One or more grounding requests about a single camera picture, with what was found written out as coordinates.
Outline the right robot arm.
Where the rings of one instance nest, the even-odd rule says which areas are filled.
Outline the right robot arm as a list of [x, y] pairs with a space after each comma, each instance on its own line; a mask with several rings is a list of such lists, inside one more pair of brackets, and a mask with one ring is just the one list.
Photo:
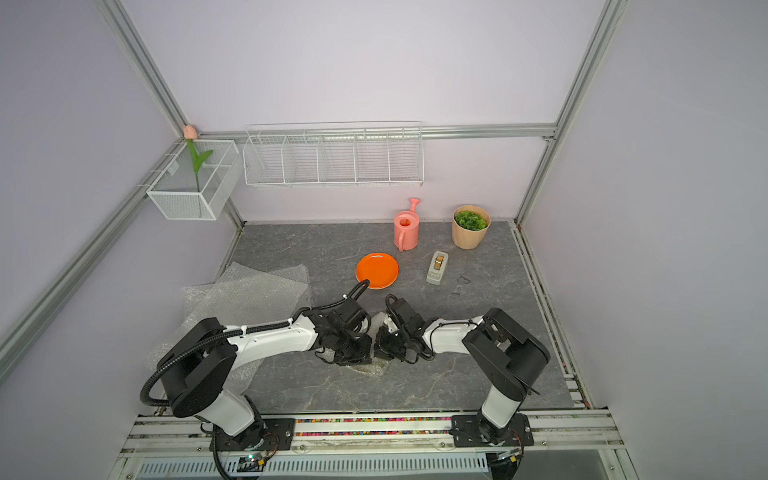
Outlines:
[[493, 433], [509, 427], [551, 360], [547, 347], [500, 308], [465, 320], [426, 321], [395, 295], [385, 297], [385, 307], [375, 355], [409, 364], [448, 353], [470, 356], [491, 384], [479, 417]]

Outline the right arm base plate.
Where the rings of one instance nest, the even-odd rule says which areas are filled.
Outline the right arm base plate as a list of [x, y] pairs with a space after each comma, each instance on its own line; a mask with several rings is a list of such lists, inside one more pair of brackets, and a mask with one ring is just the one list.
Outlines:
[[516, 413], [505, 427], [497, 427], [481, 413], [454, 415], [449, 433], [456, 447], [529, 447], [534, 439], [529, 419]]

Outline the orange plate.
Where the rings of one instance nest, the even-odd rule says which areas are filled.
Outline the orange plate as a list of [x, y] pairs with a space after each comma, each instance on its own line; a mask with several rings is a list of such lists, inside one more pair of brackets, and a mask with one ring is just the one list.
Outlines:
[[383, 290], [392, 286], [399, 276], [397, 260], [386, 253], [377, 252], [364, 256], [355, 268], [355, 276], [359, 282], [369, 281], [369, 288]]

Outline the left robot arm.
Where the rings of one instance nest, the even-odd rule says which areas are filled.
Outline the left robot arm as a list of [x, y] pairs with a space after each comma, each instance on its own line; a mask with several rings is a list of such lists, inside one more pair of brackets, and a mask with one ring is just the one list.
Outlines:
[[250, 433], [260, 414], [245, 395], [225, 387], [230, 372], [269, 357], [322, 350], [332, 364], [370, 360], [371, 316], [353, 297], [322, 308], [304, 307], [287, 320], [226, 327], [217, 318], [196, 324], [156, 366], [139, 393], [151, 407], [177, 418], [197, 417], [230, 437]]

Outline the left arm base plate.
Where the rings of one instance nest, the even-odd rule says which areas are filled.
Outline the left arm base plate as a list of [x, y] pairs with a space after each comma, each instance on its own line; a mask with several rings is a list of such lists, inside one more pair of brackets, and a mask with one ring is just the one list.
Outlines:
[[296, 420], [289, 417], [258, 420], [236, 436], [214, 428], [211, 451], [282, 451], [291, 448]]

